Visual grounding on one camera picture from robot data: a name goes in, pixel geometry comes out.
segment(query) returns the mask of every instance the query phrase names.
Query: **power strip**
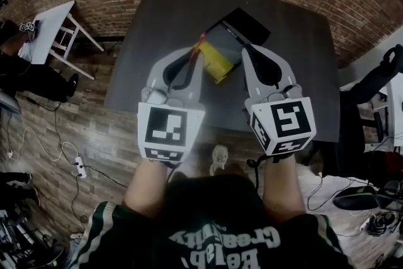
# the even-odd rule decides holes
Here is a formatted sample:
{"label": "power strip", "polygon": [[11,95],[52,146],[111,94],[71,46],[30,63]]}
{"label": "power strip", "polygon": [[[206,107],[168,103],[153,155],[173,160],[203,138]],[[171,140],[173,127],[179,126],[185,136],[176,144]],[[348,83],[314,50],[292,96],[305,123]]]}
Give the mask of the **power strip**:
{"label": "power strip", "polygon": [[77,163],[77,169],[78,173],[81,175],[81,178],[87,178],[87,171],[86,168],[84,167],[84,163],[82,162],[81,157],[76,157],[76,163]]}

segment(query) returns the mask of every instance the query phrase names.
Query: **shoe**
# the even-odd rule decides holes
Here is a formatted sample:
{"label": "shoe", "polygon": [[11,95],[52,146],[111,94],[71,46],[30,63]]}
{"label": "shoe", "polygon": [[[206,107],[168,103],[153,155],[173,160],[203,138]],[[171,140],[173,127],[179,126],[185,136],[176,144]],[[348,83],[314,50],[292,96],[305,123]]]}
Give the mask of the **shoe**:
{"label": "shoe", "polygon": [[27,176],[27,179],[26,179],[25,183],[30,184],[32,182],[32,175],[28,174],[28,173],[25,173],[25,174]]}
{"label": "shoe", "polygon": [[36,188],[33,188],[33,190],[35,192],[35,202],[37,203],[38,207],[40,207],[40,198],[39,198],[38,190]]}
{"label": "shoe", "polygon": [[73,96],[74,92],[76,92],[78,83],[78,74],[74,73],[73,76],[70,78],[69,82],[67,82],[67,96]]}
{"label": "shoe", "polygon": [[228,148],[223,145],[216,145],[213,150],[213,163],[210,166],[210,176],[214,176],[218,168],[224,169],[228,160]]}

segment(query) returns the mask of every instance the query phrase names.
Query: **table leg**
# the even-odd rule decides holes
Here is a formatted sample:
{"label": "table leg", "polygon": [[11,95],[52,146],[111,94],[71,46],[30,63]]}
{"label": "table leg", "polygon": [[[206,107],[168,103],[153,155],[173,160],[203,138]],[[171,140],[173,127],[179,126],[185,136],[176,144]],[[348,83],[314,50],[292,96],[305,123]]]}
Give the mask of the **table leg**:
{"label": "table leg", "polygon": [[63,63],[67,64],[72,69],[75,69],[77,72],[80,72],[82,75],[85,75],[86,77],[90,78],[91,80],[95,80],[95,77],[93,77],[92,75],[88,74],[87,72],[84,72],[82,69],[80,69],[79,67],[75,66],[74,64],[70,63],[68,60],[64,59],[63,56],[59,55],[54,50],[51,49],[49,51],[49,54],[54,56],[54,57],[56,57],[56,59],[61,60]]}
{"label": "table leg", "polygon": [[78,28],[80,28],[80,30],[82,31],[82,33],[88,37],[88,39],[90,41],[92,41],[94,43],[95,46],[97,46],[102,52],[104,51],[103,47],[98,44],[97,42],[95,42],[95,39],[93,39],[89,33],[87,33],[87,31],[73,18],[73,16],[71,16],[70,13],[67,14],[67,18],[69,18],[71,20],[71,22],[73,24],[75,24]]}

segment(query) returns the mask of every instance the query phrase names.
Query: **black cable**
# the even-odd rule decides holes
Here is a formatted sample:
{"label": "black cable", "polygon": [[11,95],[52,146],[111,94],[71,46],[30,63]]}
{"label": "black cable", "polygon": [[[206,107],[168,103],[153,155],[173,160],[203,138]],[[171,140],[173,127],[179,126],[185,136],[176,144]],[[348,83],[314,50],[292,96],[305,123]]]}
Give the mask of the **black cable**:
{"label": "black cable", "polygon": [[86,223],[86,222],[88,221],[88,218],[87,218],[85,215],[82,215],[81,217],[78,217],[78,216],[76,215],[76,211],[74,211],[74,202],[76,201],[78,195],[80,194],[80,188],[79,188],[79,184],[78,184],[78,177],[81,177],[81,174],[77,174],[77,176],[76,176],[77,194],[76,194],[76,196],[73,198],[73,200],[71,201],[71,210],[72,210],[72,212],[73,212],[74,217],[80,222],[82,228],[83,228],[84,231],[85,231],[86,228],[84,227],[83,223]]}
{"label": "black cable", "polygon": [[94,166],[84,165],[84,167],[86,167],[86,168],[91,168],[92,170],[94,170],[94,171],[98,172],[99,174],[105,176],[105,177],[108,178],[109,180],[115,182],[117,185],[120,185],[121,187],[127,188],[126,185],[124,185],[124,184],[122,184],[122,183],[119,183],[117,180],[114,180],[112,177],[109,177],[107,174],[105,174],[105,173],[103,173],[102,171],[96,169]]}
{"label": "black cable", "polygon": [[325,202],[323,202],[322,204],[320,204],[317,208],[311,209],[311,208],[309,207],[309,200],[311,199],[311,197],[313,197],[313,196],[316,194],[317,191],[319,191],[319,189],[322,187],[322,185],[323,185],[323,177],[321,177],[321,183],[318,185],[318,187],[308,196],[308,200],[307,200],[307,208],[308,208],[308,210],[310,210],[310,211],[319,210],[323,205],[325,205],[328,201],[330,201],[330,199],[331,199],[333,196],[335,196],[335,194],[337,194],[337,193],[339,193],[339,192],[345,190],[347,187],[350,187],[350,185],[351,185],[351,180],[350,180],[350,183],[349,183],[346,187],[342,188],[341,190],[335,191]]}
{"label": "black cable", "polygon": [[43,105],[39,104],[38,102],[36,102],[34,99],[30,98],[29,96],[25,96],[25,95],[22,95],[22,94],[19,94],[19,93],[17,93],[17,94],[18,94],[19,96],[22,96],[23,98],[25,98],[28,102],[33,103],[34,105],[38,105],[38,106],[40,106],[41,108],[43,108],[43,109],[45,109],[45,110],[48,110],[48,111],[50,111],[50,112],[56,111],[57,109],[59,109],[59,106],[62,104],[62,102],[60,101],[60,102],[59,102],[59,105],[58,105],[56,108],[54,108],[54,109],[52,110],[52,109],[47,108],[46,106],[43,106]]}
{"label": "black cable", "polygon": [[[396,136],[395,136],[395,137],[386,137],[384,141],[382,141],[374,150],[372,150],[372,154],[371,154],[370,160],[369,160],[369,162],[368,162],[368,168],[369,168],[370,174],[371,174],[371,159],[372,159],[373,153],[374,153],[377,149],[379,149],[379,147],[382,146],[382,145],[386,142],[386,140],[388,140],[388,139],[390,139],[390,138],[396,138]],[[342,177],[342,178],[346,178],[346,179],[350,180],[350,184],[349,184],[347,187],[349,187],[349,186],[351,185],[351,181],[356,181],[357,183],[366,184],[367,186],[378,187],[378,186],[376,186],[376,185],[370,184],[370,181],[369,181],[369,180],[368,180],[368,183],[365,183],[365,182],[358,181],[358,180],[354,180],[354,179],[347,178],[347,177]],[[335,196],[335,194],[337,194],[338,192],[341,192],[341,191],[343,191],[343,190],[345,190],[345,189],[347,188],[347,187],[345,187],[345,188],[343,188],[342,190],[338,190],[338,191],[334,192],[324,203],[322,203],[322,204],[321,204],[319,207],[317,207],[316,209],[310,209],[310,208],[309,208],[309,200],[310,200],[310,198],[311,198],[312,196],[314,196],[314,194],[316,194],[317,191],[322,187],[322,184],[323,184],[323,177],[321,177],[321,183],[318,185],[318,187],[317,187],[317,188],[309,195],[309,197],[308,197],[308,200],[307,200],[307,208],[308,208],[308,210],[310,210],[310,211],[319,210],[319,209],[320,209],[323,205],[325,205],[333,196]]]}
{"label": "black cable", "polygon": [[10,127],[10,121],[11,121],[11,118],[12,118],[12,117],[13,117],[13,114],[10,112],[10,118],[8,119],[8,122],[7,122],[8,151],[11,151],[9,127]]}
{"label": "black cable", "polygon": [[166,179],[166,182],[167,182],[167,183],[168,183],[169,180],[171,179],[171,177],[172,177],[172,175],[173,175],[175,169],[176,169],[176,168],[173,168],[173,169],[171,169],[171,171],[169,172],[168,178]]}
{"label": "black cable", "polygon": [[254,169],[254,175],[256,177],[256,191],[258,191],[259,189],[259,166],[261,164],[262,161],[270,158],[272,156],[267,156],[266,154],[263,154],[262,156],[260,156],[257,160],[254,159],[248,159],[246,161],[246,164],[250,167]]}
{"label": "black cable", "polygon": [[59,147],[60,147],[60,150],[62,151],[62,154],[63,154],[63,156],[65,157],[65,160],[68,161],[70,165],[75,166],[76,163],[72,163],[71,161],[69,161],[69,159],[67,158],[67,156],[65,155],[65,153],[64,153],[64,151],[63,151],[62,138],[61,138],[61,136],[60,136],[60,134],[59,134],[59,131],[57,131],[57,116],[56,116],[56,110],[57,110],[57,109],[54,110],[54,113],[55,113],[55,131],[56,131],[57,137],[59,138]]}

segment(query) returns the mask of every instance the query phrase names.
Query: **white table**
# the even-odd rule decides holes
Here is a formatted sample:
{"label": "white table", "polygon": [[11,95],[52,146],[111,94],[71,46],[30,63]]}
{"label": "white table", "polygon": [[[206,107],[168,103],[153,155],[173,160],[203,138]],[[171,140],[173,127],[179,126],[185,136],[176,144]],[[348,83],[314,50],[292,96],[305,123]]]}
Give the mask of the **white table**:
{"label": "white table", "polygon": [[[54,7],[36,15],[32,22],[34,22],[35,20],[40,21],[38,36],[31,43],[25,43],[24,46],[20,48],[18,55],[22,59],[31,62],[31,64],[44,64],[48,55],[50,54],[70,66],[72,69],[75,69],[77,72],[80,72],[81,74],[93,80],[94,77],[92,75],[84,72],[82,69],[78,68],[67,60],[67,56],[69,55],[72,44],[76,39],[79,31],[82,31],[85,36],[87,36],[90,41],[95,44],[95,46],[97,46],[101,51],[104,51],[103,48],[97,42],[95,42],[95,40],[87,33],[87,31],[72,17],[72,15],[70,14],[70,10],[73,5],[74,1],[69,1],[68,3],[61,4],[60,6]],[[69,19],[76,26],[75,30],[71,30],[62,26],[66,18]],[[59,31],[64,32],[60,43],[55,41],[55,38]],[[64,38],[68,34],[71,36],[69,44],[67,46],[61,45]],[[59,52],[63,52],[64,55],[59,55],[55,51],[55,49],[58,49]]]}

